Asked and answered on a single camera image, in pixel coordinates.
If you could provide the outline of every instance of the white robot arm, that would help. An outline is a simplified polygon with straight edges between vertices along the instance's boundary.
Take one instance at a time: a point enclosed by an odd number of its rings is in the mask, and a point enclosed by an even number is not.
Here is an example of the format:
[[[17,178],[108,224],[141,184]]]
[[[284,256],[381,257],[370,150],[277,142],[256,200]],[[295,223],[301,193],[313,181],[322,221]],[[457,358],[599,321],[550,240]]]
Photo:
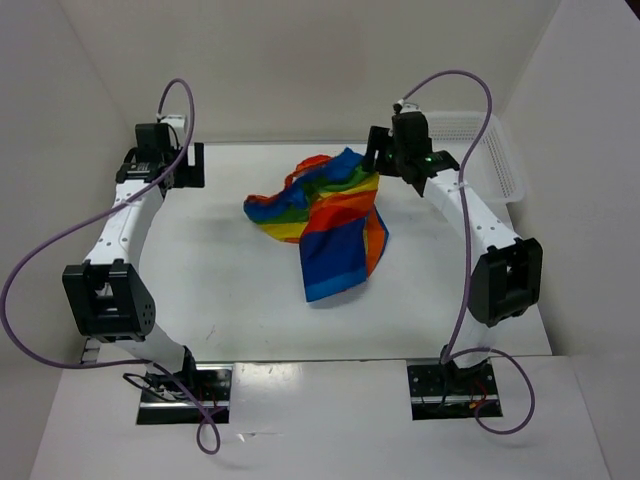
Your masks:
[[[458,184],[460,169],[446,151],[434,152],[428,123],[413,104],[396,104],[393,131],[371,127],[363,166],[381,175],[401,177],[431,202],[458,234],[465,238]],[[500,322],[522,315],[538,301],[542,247],[523,240],[487,207],[469,185],[464,185],[471,231],[470,297],[452,354],[494,344]],[[453,367],[477,368],[487,358],[478,352],[457,357]]]
[[[114,206],[158,178],[177,157],[186,119],[169,116],[136,126],[137,147],[116,175]],[[176,145],[172,145],[173,132]],[[188,377],[195,368],[189,350],[155,323],[153,297],[138,275],[142,248],[153,218],[172,188],[204,187],[204,146],[194,145],[195,165],[185,158],[165,182],[109,217],[80,265],[68,265],[62,280],[80,333],[114,343],[135,358],[151,360]],[[149,373],[161,374],[152,365]]]

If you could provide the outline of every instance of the rainbow cloth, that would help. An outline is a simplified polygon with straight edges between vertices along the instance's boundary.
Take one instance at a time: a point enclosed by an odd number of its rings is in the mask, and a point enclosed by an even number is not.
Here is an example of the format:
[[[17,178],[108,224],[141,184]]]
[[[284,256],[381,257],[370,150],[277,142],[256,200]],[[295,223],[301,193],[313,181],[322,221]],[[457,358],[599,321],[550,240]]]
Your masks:
[[[333,158],[308,158],[280,193],[244,202],[265,233],[299,244],[308,302],[363,283],[384,252],[389,232],[373,203],[379,176],[363,171],[361,162],[349,148]]]

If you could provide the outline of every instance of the black motor bracket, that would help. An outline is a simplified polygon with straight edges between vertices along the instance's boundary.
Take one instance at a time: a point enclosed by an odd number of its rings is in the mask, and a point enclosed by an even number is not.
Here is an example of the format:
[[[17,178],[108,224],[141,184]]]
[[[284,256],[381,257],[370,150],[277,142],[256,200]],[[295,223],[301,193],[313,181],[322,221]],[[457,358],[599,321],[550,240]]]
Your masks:
[[[136,125],[137,146],[129,150],[118,173],[116,183],[142,179],[150,183],[171,165],[181,151],[171,145],[170,127],[166,123],[140,123]],[[204,144],[194,143],[194,165],[189,165],[187,154],[161,184],[162,195],[171,188],[204,187]]]
[[[433,151],[429,124],[422,112],[396,113],[391,121],[393,130],[376,126],[369,130],[362,161],[365,171],[401,177],[422,197],[429,178],[442,170],[460,170],[449,152]]]
[[[541,276],[542,246],[535,238],[489,247],[471,275],[469,311],[488,327],[518,317],[538,302]]]

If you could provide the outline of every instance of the white wall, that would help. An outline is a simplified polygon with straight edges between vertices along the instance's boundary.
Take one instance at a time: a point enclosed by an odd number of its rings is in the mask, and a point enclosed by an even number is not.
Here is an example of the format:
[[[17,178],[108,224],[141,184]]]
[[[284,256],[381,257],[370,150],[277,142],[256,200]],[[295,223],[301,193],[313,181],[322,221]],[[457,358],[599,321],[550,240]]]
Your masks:
[[[410,87],[452,67],[485,77],[501,109],[558,1],[61,4],[129,125],[180,75],[197,97],[197,133],[229,141],[366,139]],[[429,110],[484,108],[466,79],[419,98]]]
[[[0,72],[4,282],[29,249],[111,204],[131,138],[56,2],[0,0]],[[49,357],[78,359],[81,338],[61,273],[82,260],[94,235],[80,233],[36,258],[12,291],[8,311],[17,334]],[[28,478],[59,378],[0,333],[2,478]]]
[[[530,186],[516,226],[544,247],[543,318],[614,480],[640,466],[639,46],[623,0],[563,0],[503,116]]]

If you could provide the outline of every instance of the white floor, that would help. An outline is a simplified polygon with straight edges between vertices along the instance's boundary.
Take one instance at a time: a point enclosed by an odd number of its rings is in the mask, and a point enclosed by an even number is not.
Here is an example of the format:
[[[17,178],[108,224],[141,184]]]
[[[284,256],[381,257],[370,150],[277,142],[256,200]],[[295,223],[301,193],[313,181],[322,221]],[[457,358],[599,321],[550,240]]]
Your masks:
[[[412,421],[403,361],[237,364],[216,457],[196,447],[195,425],[135,425],[138,392],[120,375],[136,369],[67,371],[31,480],[608,479],[571,362],[522,364],[538,407],[510,437],[473,419]],[[487,422],[513,426],[527,390],[507,361],[494,369],[505,418]]]
[[[353,146],[363,149],[362,145]],[[461,158],[466,145],[439,145]],[[295,164],[344,145],[206,148],[206,188],[173,190],[149,232],[140,272],[157,322],[199,361],[296,361],[437,357],[459,308],[464,244],[402,180],[381,180],[377,206],[390,231],[370,280],[314,304],[304,300],[296,245],[283,244],[242,211],[248,194],[276,193]],[[469,179],[491,189],[472,157]],[[504,205],[493,206],[508,222]],[[537,308],[499,327],[497,347],[551,353]]]
[[[448,340],[463,244],[400,180],[381,183],[391,239],[373,277],[315,305],[304,301],[297,247],[244,216],[247,194],[273,193],[297,161],[339,149],[208,147],[207,188],[170,192],[149,233],[141,274],[158,323],[198,360],[245,361],[219,455],[197,449],[194,425],[135,425],[139,392],[121,374],[142,367],[66,371],[32,480],[609,478],[571,362],[550,356],[536,308],[499,335],[502,349],[536,355],[521,361],[537,411],[511,437],[473,419],[412,421],[402,360],[246,363],[436,357]],[[495,210],[508,222],[504,206]],[[124,354],[106,346],[100,355]],[[526,414],[527,390],[507,361],[495,359],[494,370],[505,418],[487,422],[511,427]]]

